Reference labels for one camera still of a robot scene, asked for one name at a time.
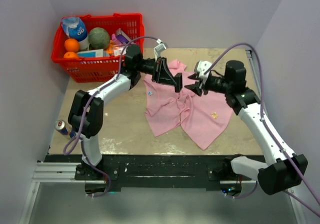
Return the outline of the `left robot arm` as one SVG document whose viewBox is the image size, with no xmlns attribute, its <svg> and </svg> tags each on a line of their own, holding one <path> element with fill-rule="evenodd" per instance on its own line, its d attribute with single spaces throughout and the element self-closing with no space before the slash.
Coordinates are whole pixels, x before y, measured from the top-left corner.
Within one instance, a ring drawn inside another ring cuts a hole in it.
<svg viewBox="0 0 320 224">
<path fill-rule="evenodd" d="M 153 49 L 155 58 L 144 59 L 140 47 L 132 44 L 127 47 L 122 61 L 124 65 L 115 76 L 88 92 L 83 90 L 76 92 L 68 123 L 78 134 L 75 141 L 81 141 L 82 160 L 88 165 L 86 174 L 92 180 L 100 179 L 104 172 L 104 168 L 99 165 L 102 154 L 97 136 L 103 124 L 104 106 L 136 86 L 142 73 L 150 75 L 152 82 L 173 86 L 177 93 L 181 91 L 182 74 L 173 75 L 169 70 L 167 59 L 161 57 L 161 52 L 166 49 L 167 45 L 159 42 Z"/>
</svg>

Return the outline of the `small black stand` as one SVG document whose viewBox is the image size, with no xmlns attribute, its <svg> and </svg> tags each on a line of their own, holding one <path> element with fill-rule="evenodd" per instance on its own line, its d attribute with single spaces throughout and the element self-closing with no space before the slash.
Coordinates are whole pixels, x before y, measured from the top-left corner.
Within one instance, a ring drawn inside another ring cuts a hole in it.
<svg viewBox="0 0 320 224">
<path fill-rule="evenodd" d="M 174 76 L 174 81 L 175 81 L 175 86 L 174 86 L 174 91 L 176 93 L 179 93 L 182 88 L 183 88 L 183 75 L 181 72 L 177 73 L 175 76 Z"/>
</svg>

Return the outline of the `gold rhinestone brooch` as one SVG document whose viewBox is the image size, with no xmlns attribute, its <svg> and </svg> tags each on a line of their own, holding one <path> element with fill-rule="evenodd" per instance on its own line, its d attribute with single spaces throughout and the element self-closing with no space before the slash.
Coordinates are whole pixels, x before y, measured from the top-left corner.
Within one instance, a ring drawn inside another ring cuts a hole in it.
<svg viewBox="0 0 320 224">
<path fill-rule="evenodd" d="M 211 116 L 213 119 L 217 119 L 218 118 L 218 114 L 216 112 L 211 113 Z"/>
</svg>

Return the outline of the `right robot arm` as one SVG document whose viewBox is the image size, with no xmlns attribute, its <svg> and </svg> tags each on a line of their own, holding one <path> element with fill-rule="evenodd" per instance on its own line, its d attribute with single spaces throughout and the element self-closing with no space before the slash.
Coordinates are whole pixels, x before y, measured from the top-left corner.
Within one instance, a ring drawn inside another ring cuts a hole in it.
<svg viewBox="0 0 320 224">
<path fill-rule="evenodd" d="M 210 91 L 224 94 L 227 104 L 253 134 L 265 159 L 260 162 L 242 154 L 228 156 L 221 174 L 228 180 L 235 180 L 239 175 L 255 180 L 268 195 L 299 185 L 308 160 L 303 154 L 297 155 L 284 142 L 264 114 L 261 100 L 246 86 L 244 64 L 228 61 L 225 73 L 220 77 L 209 72 L 211 65 L 208 61 L 198 61 L 194 73 L 189 76 L 195 83 L 186 88 L 198 96 Z"/>
</svg>

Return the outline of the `pink garment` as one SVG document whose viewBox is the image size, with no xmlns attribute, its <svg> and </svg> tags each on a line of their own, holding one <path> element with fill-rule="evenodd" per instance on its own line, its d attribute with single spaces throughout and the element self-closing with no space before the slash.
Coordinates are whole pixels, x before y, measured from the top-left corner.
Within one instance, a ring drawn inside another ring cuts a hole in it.
<svg viewBox="0 0 320 224">
<path fill-rule="evenodd" d="M 152 82 L 150 75 L 143 83 L 147 96 L 144 114 L 155 137 L 181 126 L 205 150 L 226 129 L 233 114 L 224 94 L 198 96 L 186 88 L 176 93 L 172 86 Z M 212 118 L 213 112 L 218 114 L 217 119 Z"/>
</svg>

